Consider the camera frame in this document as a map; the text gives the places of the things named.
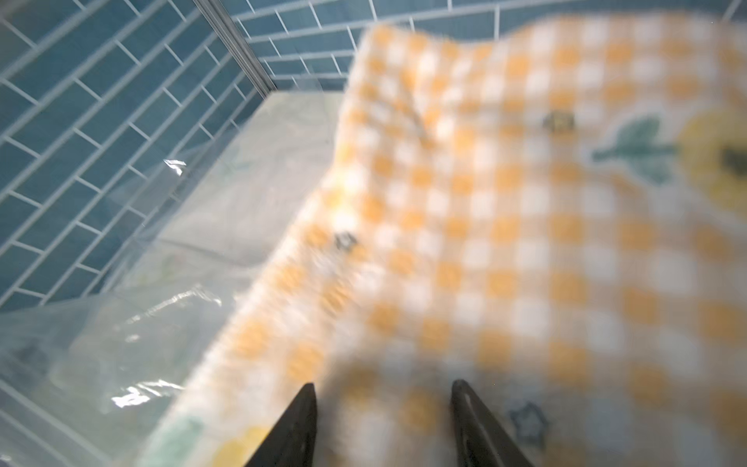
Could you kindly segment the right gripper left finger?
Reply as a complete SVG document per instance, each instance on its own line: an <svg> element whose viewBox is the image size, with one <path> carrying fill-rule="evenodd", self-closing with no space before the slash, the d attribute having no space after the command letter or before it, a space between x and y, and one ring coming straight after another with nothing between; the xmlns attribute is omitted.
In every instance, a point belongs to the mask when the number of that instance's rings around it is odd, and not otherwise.
<svg viewBox="0 0 747 467"><path fill-rule="evenodd" d="M313 383L299 390L245 467L311 467L317 434Z"/></svg>

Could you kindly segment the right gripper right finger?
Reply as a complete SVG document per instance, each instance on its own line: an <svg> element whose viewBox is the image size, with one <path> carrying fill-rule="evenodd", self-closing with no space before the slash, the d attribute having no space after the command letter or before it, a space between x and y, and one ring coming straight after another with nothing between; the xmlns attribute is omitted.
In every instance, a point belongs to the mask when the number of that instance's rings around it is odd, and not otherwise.
<svg viewBox="0 0 747 467"><path fill-rule="evenodd" d="M451 420L458 466L532 467L526 455L464 379L457 379L451 387Z"/></svg>

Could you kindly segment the clear plastic vacuum bag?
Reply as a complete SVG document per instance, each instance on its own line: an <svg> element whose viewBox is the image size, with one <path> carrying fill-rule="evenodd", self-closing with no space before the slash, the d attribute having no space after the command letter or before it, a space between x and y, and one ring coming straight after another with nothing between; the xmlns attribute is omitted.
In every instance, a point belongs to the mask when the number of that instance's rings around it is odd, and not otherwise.
<svg viewBox="0 0 747 467"><path fill-rule="evenodd" d="M342 94L278 91L148 172L46 297L1 309L1 462L130 466L330 167Z"/></svg>

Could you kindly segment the orange checked flower blanket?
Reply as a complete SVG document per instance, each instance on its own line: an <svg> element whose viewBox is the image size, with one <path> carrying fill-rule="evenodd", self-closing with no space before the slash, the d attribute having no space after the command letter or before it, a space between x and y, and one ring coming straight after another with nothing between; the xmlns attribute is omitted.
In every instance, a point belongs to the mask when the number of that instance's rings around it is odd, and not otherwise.
<svg viewBox="0 0 747 467"><path fill-rule="evenodd" d="M451 466L468 381L537 466L746 462L746 26L370 28L333 164L137 459Z"/></svg>

